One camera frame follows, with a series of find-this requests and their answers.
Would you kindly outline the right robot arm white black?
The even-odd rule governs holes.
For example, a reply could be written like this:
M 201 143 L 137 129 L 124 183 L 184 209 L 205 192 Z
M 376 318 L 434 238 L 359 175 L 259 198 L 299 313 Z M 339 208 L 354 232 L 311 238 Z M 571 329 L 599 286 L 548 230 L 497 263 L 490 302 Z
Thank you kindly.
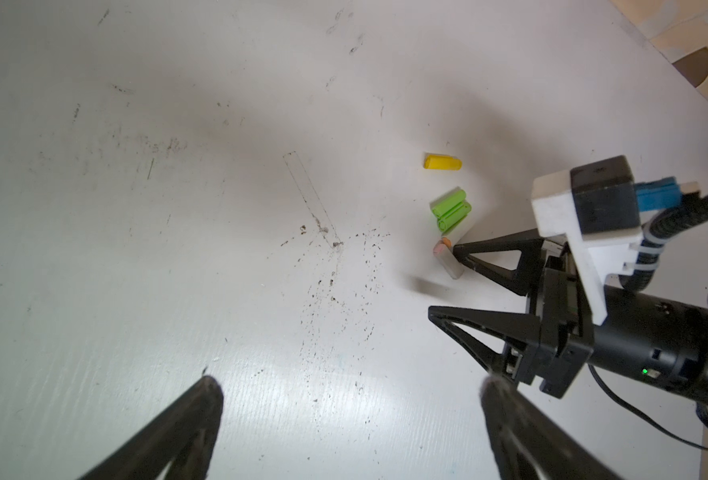
M 708 406 L 708 307 L 606 286 L 595 325 L 568 247 L 529 230 L 458 244 L 455 257 L 526 297 L 523 313 L 432 306 L 428 318 L 487 372 L 565 395 L 585 365 Z

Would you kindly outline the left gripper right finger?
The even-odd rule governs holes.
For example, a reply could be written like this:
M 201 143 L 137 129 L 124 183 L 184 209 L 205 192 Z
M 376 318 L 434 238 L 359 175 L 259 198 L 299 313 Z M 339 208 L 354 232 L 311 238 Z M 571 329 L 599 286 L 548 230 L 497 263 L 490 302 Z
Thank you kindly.
M 619 477 L 506 379 L 487 377 L 480 389 L 480 402 L 503 479 Z

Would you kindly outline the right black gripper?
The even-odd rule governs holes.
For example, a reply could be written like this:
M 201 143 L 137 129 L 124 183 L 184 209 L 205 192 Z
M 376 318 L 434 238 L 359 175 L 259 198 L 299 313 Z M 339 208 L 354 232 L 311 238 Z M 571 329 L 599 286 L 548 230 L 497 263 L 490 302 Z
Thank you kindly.
M 593 315 L 567 244 L 537 229 L 453 247 L 465 267 L 527 296 L 526 313 L 430 306 L 428 319 L 490 374 L 561 399 L 594 351 Z

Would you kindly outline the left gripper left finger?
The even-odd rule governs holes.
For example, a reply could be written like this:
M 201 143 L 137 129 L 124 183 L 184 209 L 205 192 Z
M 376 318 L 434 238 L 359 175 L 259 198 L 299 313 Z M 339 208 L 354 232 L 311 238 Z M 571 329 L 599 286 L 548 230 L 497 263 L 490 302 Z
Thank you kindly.
M 205 479 L 215 449 L 224 395 L 201 377 L 85 479 Z

